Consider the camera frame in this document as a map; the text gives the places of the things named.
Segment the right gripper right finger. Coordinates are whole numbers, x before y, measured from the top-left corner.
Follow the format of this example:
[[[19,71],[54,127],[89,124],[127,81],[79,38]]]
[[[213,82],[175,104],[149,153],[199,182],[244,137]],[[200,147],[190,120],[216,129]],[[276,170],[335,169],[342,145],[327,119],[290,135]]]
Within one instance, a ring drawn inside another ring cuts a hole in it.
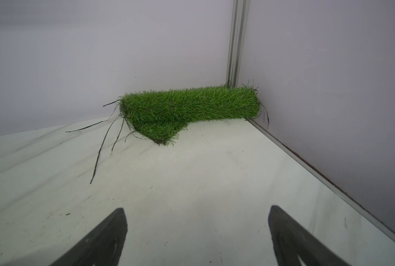
[[[271,206],[268,225],[279,266],[348,265],[277,205]]]

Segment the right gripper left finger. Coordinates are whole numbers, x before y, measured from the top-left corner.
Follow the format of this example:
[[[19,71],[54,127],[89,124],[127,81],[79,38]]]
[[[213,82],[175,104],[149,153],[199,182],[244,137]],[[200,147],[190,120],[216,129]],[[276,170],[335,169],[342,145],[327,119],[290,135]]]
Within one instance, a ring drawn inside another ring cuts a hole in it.
[[[117,266],[128,232],[123,208],[115,209],[54,266]]]

